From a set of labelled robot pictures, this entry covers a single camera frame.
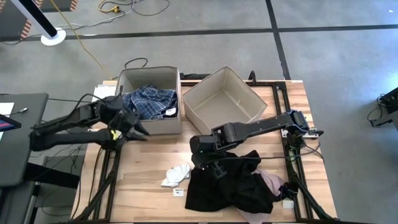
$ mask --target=box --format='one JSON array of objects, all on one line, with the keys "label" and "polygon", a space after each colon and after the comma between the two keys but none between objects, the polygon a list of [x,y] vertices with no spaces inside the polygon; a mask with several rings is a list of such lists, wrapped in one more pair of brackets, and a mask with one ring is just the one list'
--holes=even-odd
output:
[{"label": "box", "polygon": [[121,72],[116,87],[116,95],[123,86],[122,94],[132,92],[144,85],[154,85],[160,90],[175,90],[178,98],[176,118],[142,120],[142,126],[149,134],[180,134],[181,123],[181,84],[180,72],[175,67],[130,68]]},{"label": "box", "polygon": [[258,120],[267,105],[228,67],[209,75],[183,95],[185,115],[202,134],[228,122]]}]

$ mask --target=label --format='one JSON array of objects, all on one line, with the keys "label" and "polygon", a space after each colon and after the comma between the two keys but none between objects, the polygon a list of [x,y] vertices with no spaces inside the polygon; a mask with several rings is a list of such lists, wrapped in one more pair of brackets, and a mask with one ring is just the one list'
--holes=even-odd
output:
[{"label": "label", "polygon": [[168,115],[168,116],[173,115],[173,114],[175,114],[176,111],[177,110],[175,108],[168,109],[168,110],[166,110],[166,115]]},{"label": "label", "polygon": [[184,189],[173,189],[173,196],[174,197],[183,197]]},{"label": "label", "polygon": [[283,200],[283,208],[294,208],[294,202],[292,200]]}]

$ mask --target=plaid shirt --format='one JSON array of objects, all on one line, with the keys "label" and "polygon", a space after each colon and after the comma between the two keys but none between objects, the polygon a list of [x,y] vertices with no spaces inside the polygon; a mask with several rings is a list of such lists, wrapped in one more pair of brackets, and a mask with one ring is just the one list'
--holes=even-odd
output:
[{"label": "plaid shirt", "polygon": [[140,119],[163,119],[164,111],[176,106],[177,94],[174,90],[158,90],[146,85],[124,94],[123,104],[129,110],[138,109],[142,115]]}]

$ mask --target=wooden tabletop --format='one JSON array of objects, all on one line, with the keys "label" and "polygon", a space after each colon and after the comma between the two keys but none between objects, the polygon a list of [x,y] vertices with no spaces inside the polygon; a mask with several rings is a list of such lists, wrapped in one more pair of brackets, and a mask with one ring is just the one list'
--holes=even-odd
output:
[{"label": "wooden tabletop", "polygon": [[[106,81],[104,84],[115,85],[116,82]],[[310,107],[308,105],[304,84],[301,81],[286,81],[292,109],[303,111],[311,127],[314,127]],[[182,87],[185,93],[190,87]],[[252,87],[252,89],[267,103],[262,118],[276,115],[274,97],[271,87]],[[283,105],[282,94],[279,95]],[[129,142],[121,154],[118,179],[111,222],[245,222],[236,208],[229,207],[218,212],[196,212],[185,209],[185,197],[173,197],[171,188],[164,188],[160,183],[165,178],[166,171],[183,162],[190,161],[191,152],[189,140],[193,135],[200,134],[194,125],[185,117],[181,108],[183,133],[173,135],[151,136],[147,142]],[[307,144],[317,147],[317,140],[308,140]],[[97,144],[89,144],[81,172],[81,199],[76,215],[80,214],[87,206],[93,180],[93,169],[96,155],[100,149]],[[244,144],[230,152],[238,156],[247,154],[251,150],[257,150],[261,157],[283,156],[280,132],[263,134],[248,139]],[[100,179],[104,152],[96,167],[94,192]],[[307,180],[308,189],[317,202],[331,216],[336,217],[335,206],[330,193],[328,178],[322,159],[316,154],[302,157],[303,168]],[[269,173],[277,174],[287,180],[284,159],[271,159],[262,161],[259,169],[265,169]],[[178,188],[184,189],[187,194],[189,180],[183,180]],[[108,193],[106,192],[101,204],[100,218],[104,217],[105,205]],[[300,208],[305,216],[302,196],[299,194]],[[274,209],[268,222],[292,222],[295,221],[293,209],[283,208],[282,202],[274,203]]]}]

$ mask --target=concrete floor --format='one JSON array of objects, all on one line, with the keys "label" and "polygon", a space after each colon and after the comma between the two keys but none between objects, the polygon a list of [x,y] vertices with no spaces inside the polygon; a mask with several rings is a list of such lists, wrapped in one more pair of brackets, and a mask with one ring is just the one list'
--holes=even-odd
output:
[{"label": "concrete floor", "polygon": [[[65,15],[78,24],[111,16],[95,9],[98,2],[79,1],[76,11]],[[271,28],[263,0],[170,2],[158,16],[131,13],[79,33]],[[394,0],[273,0],[272,5],[280,28],[398,24]],[[151,13],[164,6],[161,0],[145,0],[136,9]],[[64,24],[57,13],[45,15],[55,25]],[[30,35],[35,33],[33,27]],[[398,86],[398,30],[286,32],[280,38],[290,76],[304,80],[317,128],[325,130],[320,142],[338,216],[344,221],[396,223],[398,133],[391,125],[372,128],[366,116],[376,107],[380,93]],[[272,33],[93,39],[84,43],[113,76],[119,75],[126,61],[147,57],[148,66],[173,65],[185,73],[210,73],[230,66],[243,78],[251,70],[258,79],[284,78]],[[107,79],[77,40],[55,47],[37,41],[0,45],[0,58],[0,89],[4,93],[45,91],[53,98],[78,99]],[[73,106],[49,101],[44,119],[61,116]],[[32,161],[42,163],[44,155],[52,156],[57,150]],[[51,212],[64,213],[65,209],[52,208]],[[67,218],[55,219],[39,211],[36,223]]]}]

